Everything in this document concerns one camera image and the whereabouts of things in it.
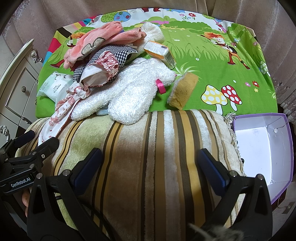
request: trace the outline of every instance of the brown sponge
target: brown sponge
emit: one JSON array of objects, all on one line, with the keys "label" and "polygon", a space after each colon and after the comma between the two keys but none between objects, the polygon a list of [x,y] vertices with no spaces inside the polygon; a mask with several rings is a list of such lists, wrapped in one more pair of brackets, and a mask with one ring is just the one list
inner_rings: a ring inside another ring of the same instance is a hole
[{"label": "brown sponge", "polygon": [[182,110],[194,90],[198,76],[190,72],[185,73],[175,81],[172,92],[167,100],[171,107]]}]

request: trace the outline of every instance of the open box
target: open box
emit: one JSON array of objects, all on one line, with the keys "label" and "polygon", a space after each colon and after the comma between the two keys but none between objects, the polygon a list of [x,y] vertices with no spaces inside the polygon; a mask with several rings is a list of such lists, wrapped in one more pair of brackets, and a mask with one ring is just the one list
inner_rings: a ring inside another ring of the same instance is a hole
[{"label": "open box", "polygon": [[249,177],[263,174],[274,203],[290,184],[293,174],[293,143],[286,115],[238,115],[233,128],[245,174]]}]

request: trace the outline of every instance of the dresser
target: dresser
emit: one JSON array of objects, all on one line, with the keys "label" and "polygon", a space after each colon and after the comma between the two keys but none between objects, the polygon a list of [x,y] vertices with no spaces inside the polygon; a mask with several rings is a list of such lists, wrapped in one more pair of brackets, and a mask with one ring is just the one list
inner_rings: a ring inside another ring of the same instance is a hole
[{"label": "dresser", "polygon": [[36,121],[36,94],[42,59],[29,40],[0,79],[0,147]]}]

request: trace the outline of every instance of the cartoon bedsheet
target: cartoon bedsheet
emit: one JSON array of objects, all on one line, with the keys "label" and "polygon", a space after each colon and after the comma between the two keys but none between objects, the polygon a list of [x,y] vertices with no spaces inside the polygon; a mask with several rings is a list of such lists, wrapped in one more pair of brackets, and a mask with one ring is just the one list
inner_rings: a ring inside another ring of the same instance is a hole
[{"label": "cartoon bedsheet", "polygon": [[[277,112],[276,94],[260,44],[240,24],[195,12],[162,8],[138,8],[91,17],[59,28],[50,44],[40,72],[38,89],[54,71],[63,68],[63,56],[82,33],[110,21],[121,21],[124,30],[149,21],[157,24],[176,59],[173,69],[179,78],[185,72],[198,75],[198,83],[184,110],[208,109],[238,115]],[[140,57],[149,58],[147,54]],[[171,92],[157,93],[150,111],[173,109],[166,101]],[[54,113],[54,102],[38,97],[36,116]]]}]

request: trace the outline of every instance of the beige curtain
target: beige curtain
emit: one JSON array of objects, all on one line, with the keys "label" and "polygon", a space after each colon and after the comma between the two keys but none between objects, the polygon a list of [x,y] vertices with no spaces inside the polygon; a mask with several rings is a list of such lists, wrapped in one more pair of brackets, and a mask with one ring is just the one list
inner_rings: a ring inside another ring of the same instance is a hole
[{"label": "beige curtain", "polygon": [[34,46],[44,58],[59,27],[138,7],[184,9],[252,28],[262,47],[278,103],[289,120],[296,123],[296,27],[277,0],[24,0],[3,36],[14,54],[34,38]]}]

